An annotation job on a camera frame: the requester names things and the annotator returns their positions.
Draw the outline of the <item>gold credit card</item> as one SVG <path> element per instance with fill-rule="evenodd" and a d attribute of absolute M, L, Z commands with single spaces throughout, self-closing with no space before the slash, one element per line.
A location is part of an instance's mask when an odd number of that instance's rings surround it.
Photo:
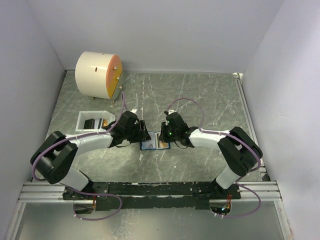
<path fill-rule="evenodd" d="M 170 148 L 170 144 L 167 143 L 167 142 L 162 142 L 162 141 L 160 141 L 160 142 L 159 142 L 159 147 L 160 147 L 161 149 L 169 149 L 169 148 Z"/>

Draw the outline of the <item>blue leather card holder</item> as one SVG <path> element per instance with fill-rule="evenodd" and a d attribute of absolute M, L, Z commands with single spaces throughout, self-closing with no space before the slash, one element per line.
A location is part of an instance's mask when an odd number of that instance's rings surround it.
<path fill-rule="evenodd" d="M 143 141 L 140 143 L 141 151 L 153 151 L 153 150 L 167 150 L 171 148 L 170 143 L 162 142 L 160 132 L 149 132 L 150 140 Z"/>

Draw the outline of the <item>silver VIP credit card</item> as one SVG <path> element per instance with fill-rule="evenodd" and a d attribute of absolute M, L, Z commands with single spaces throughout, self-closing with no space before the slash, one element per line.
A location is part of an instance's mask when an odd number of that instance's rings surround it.
<path fill-rule="evenodd" d="M 144 141 L 141 143 L 141 150 L 155 150 L 157 148 L 157 143 L 152 140 Z"/>

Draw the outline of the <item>white plastic card tray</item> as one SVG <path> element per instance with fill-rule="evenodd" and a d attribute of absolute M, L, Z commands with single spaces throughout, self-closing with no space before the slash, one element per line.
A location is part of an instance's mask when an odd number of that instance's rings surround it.
<path fill-rule="evenodd" d="M 79 111 L 75 132 L 84 133 L 99 130 L 103 125 L 108 125 L 115 120 L 115 115 L 106 110 Z"/>

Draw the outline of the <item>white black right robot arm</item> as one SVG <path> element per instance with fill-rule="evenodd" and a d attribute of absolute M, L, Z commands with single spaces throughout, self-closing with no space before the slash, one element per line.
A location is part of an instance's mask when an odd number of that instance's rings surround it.
<path fill-rule="evenodd" d="M 213 180 L 212 193 L 216 198 L 223 199 L 232 184 L 261 165 L 262 150 L 241 127 L 225 131 L 205 130 L 189 127 L 174 110 L 166 111 L 165 115 L 159 136 L 162 142 L 178 142 L 186 148 L 210 148 L 222 153 L 226 167 Z"/>

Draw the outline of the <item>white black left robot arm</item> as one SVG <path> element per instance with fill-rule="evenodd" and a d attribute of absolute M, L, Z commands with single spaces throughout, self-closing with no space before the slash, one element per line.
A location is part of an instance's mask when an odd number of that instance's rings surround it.
<path fill-rule="evenodd" d="M 125 111 L 115 121 L 97 131 L 65 135 L 55 131 L 31 157 L 32 172 L 39 172 L 50 184 L 60 183 L 81 199 L 89 199 L 94 183 L 83 172 L 72 168 L 74 159 L 98 149 L 120 148 L 123 142 L 142 143 L 151 140 L 144 120 L 132 111 Z"/>

